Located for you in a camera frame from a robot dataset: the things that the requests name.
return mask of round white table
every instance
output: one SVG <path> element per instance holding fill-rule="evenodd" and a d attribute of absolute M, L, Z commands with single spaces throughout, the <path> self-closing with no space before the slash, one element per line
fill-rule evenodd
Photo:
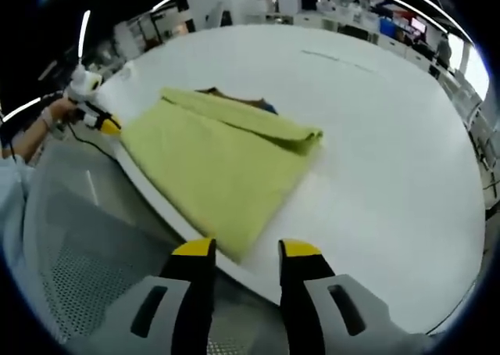
<path fill-rule="evenodd" d="M 429 74 L 364 41 L 276 25 L 189 34 L 129 64 L 98 93 L 125 127 L 170 86 L 264 98 L 281 116 L 324 130 L 318 160 L 243 262 L 218 253 L 218 267 L 242 285 L 278 303 L 277 242 L 297 238 L 383 299 L 409 332 L 433 328 L 466 294 L 483 251 L 480 175 L 458 113 Z M 165 221 L 199 238 L 114 147 Z"/>

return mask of blue container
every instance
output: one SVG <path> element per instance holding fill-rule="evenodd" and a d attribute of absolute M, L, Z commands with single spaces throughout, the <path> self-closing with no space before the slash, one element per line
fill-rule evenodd
<path fill-rule="evenodd" d="M 392 23 L 392 21 L 387 19 L 380 19 L 380 33 L 385 34 L 390 38 L 396 39 L 396 24 Z"/>

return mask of yellow-green towel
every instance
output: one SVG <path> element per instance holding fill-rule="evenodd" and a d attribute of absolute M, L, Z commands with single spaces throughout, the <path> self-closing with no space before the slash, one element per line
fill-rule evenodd
<path fill-rule="evenodd" d="M 121 138 L 192 226 L 240 261 L 306 170 L 321 131 L 229 99 L 165 88 Z"/>

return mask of human hand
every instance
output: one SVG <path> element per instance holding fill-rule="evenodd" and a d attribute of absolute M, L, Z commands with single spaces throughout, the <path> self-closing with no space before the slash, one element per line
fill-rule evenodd
<path fill-rule="evenodd" d="M 56 99 L 53 103 L 48 106 L 52 119 L 54 121 L 63 120 L 71 115 L 77 106 L 72 103 L 69 99 L 62 97 L 61 99 Z"/>

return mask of towel fold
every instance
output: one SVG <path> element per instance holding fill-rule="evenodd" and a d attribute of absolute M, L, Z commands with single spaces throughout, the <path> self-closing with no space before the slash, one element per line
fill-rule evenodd
<path fill-rule="evenodd" d="M 165 88 L 122 143 L 194 228 L 240 261 L 293 189 L 322 132 L 193 91 Z"/>

